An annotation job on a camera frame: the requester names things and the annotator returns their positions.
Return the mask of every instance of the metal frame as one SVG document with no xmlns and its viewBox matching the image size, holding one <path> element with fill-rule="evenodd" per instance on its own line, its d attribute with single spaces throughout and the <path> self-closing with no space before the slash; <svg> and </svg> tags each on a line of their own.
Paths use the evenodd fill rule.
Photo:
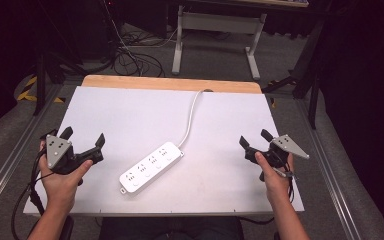
<svg viewBox="0 0 384 240">
<path fill-rule="evenodd" d="M 311 140 L 317 152 L 316 159 L 318 160 L 320 171 L 325 179 L 326 186 L 330 192 L 336 211 L 338 212 L 338 216 L 345 234 L 347 235 L 347 239 L 362 239 L 348 207 L 347 201 L 345 200 L 344 194 L 342 193 L 335 174 L 333 173 L 332 167 L 330 166 L 329 159 L 326 156 L 317 131 L 312 129 L 309 121 L 307 121 L 308 111 L 305 102 L 303 100 L 295 100 L 295 104 L 297 105 L 298 111 L 301 113 L 301 117 L 307 127 L 307 131 L 310 133 Z"/>
<path fill-rule="evenodd" d="M 261 14 L 258 18 L 245 17 L 228 17 L 220 15 L 185 13 L 183 6 L 179 6 L 177 17 L 177 40 L 174 51 L 172 73 L 180 74 L 180 64 L 182 60 L 182 32 L 183 29 L 207 30 L 207 31 L 222 31 L 233 33 L 254 34 L 251 47 L 245 48 L 245 53 L 248 59 L 249 67 L 254 80 L 260 80 L 257 63 L 254 53 L 260 39 L 261 31 L 266 19 L 266 14 Z"/>
<path fill-rule="evenodd" d="M 43 117 L 45 116 L 47 110 L 52 105 L 53 100 L 58 96 L 58 93 L 61 89 L 62 85 L 53 84 L 47 96 L 46 104 L 43 106 L 42 111 L 38 113 L 37 116 L 32 116 L 30 122 L 27 124 L 26 129 L 22 133 L 20 140 L 15 145 L 13 151 L 6 159 L 0 170 L 0 195 L 4 190 L 6 184 L 11 178 L 12 173 L 15 171 L 18 163 L 24 156 L 24 153 L 27 149 L 27 145 L 29 144 L 34 131 L 37 129 L 39 124 L 42 122 Z"/>
</svg>

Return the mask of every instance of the wooden table edge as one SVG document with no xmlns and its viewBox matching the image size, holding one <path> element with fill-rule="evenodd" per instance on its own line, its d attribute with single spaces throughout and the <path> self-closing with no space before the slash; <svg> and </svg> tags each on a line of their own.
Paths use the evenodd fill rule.
<svg viewBox="0 0 384 240">
<path fill-rule="evenodd" d="M 260 85 L 255 82 L 131 76 L 126 77 L 109 75 L 88 75 L 84 78 L 81 86 L 181 91 L 199 91 L 204 89 L 211 89 L 215 92 L 262 93 Z"/>
</svg>

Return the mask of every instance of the power strip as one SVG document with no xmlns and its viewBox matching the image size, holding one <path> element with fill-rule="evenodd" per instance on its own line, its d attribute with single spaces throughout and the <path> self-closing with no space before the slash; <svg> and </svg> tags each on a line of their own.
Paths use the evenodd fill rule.
<svg viewBox="0 0 384 240">
<path fill-rule="evenodd" d="M 176 164 L 183 155 L 183 152 L 173 143 L 164 143 L 157 150 L 121 174 L 120 183 L 122 188 L 120 192 L 122 194 L 139 193 L 162 173 Z"/>
</svg>

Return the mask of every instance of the human hand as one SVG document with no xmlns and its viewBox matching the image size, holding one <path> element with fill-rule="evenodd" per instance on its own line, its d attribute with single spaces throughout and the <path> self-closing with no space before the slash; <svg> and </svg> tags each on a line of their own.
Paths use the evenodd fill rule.
<svg viewBox="0 0 384 240">
<path fill-rule="evenodd" d="M 44 147 L 44 142 L 41 142 L 40 150 Z M 46 210 L 55 209 L 63 214 L 68 214 L 74 206 L 74 198 L 78 183 L 86 172 L 90 169 L 92 160 L 85 161 L 79 168 L 67 175 L 52 174 L 48 168 L 48 160 L 46 155 L 43 155 L 39 160 L 39 168 L 41 176 L 47 176 L 42 179 L 48 197 Z"/>
<path fill-rule="evenodd" d="M 257 159 L 258 164 L 261 166 L 264 172 L 264 181 L 267 186 L 267 198 L 270 203 L 274 203 L 278 200 L 287 199 L 289 201 L 288 196 L 288 188 L 289 188 L 289 179 L 280 176 L 276 173 L 273 168 L 269 165 L 266 158 L 260 152 L 255 153 L 255 158 Z M 292 154 L 288 155 L 288 164 L 290 171 L 293 172 L 293 157 Z"/>
</svg>

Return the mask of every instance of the wrist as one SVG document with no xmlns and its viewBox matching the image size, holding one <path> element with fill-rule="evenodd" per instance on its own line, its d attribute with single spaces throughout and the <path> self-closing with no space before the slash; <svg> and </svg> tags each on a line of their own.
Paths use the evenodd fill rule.
<svg viewBox="0 0 384 240">
<path fill-rule="evenodd" d="M 278 193 L 268 194 L 267 199 L 269 200 L 272 206 L 280 203 L 290 203 L 289 195 L 287 192 L 278 192 Z"/>
<path fill-rule="evenodd" d="M 71 211 L 72 206 L 68 204 L 48 202 L 46 212 L 52 212 L 56 215 L 67 216 Z"/>
</svg>

